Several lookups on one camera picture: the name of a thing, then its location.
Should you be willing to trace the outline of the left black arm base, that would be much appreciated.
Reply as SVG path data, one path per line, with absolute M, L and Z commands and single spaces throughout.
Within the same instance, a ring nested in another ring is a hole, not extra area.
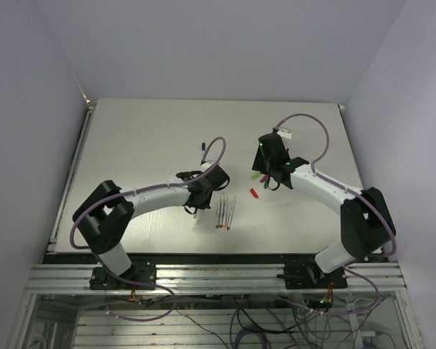
M 89 288 L 91 290 L 128 290 L 154 289 L 156 282 L 156 268 L 147 264 L 133 264 L 130 269 L 115 277 L 108 272 L 105 266 L 94 268 L 91 279 L 89 280 Z

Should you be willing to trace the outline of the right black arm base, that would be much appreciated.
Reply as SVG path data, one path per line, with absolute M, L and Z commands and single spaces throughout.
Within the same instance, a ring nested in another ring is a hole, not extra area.
M 286 264 L 276 278 L 284 281 L 286 289 L 347 288 L 347 279 L 342 268 L 331 273 L 324 273 L 314 262 Z

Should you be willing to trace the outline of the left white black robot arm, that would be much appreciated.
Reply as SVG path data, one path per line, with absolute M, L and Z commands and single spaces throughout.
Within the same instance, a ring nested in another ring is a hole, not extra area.
M 213 193 L 225 189 L 230 176 L 218 164 L 203 162 L 200 169 L 179 172 L 170 181 L 134 190 L 123 190 L 112 180 L 100 183 L 73 214 L 70 243 L 76 231 L 86 247 L 108 271 L 108 280 L 118 289 L 142 277 L 126 253 L 121 239 L 129 223 L 146 213 L 169 207 L 184 207 L 188 214 L 211 208 Z

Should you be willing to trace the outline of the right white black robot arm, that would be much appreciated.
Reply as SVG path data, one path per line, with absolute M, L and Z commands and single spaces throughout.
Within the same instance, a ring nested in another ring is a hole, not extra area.
M 318 252 L 306 269 L 307 282 L 316 288 L 331 280 L 331 273 L 368 257 L 386 243 L 395 242 L 396 230 L 382 192 L 351 188 L 315 170 L 304 158 L 291 158 L 283 138 L 273 131 L 258 139 L 252 169 L 324 204 L 340 219 L 340 238 Z

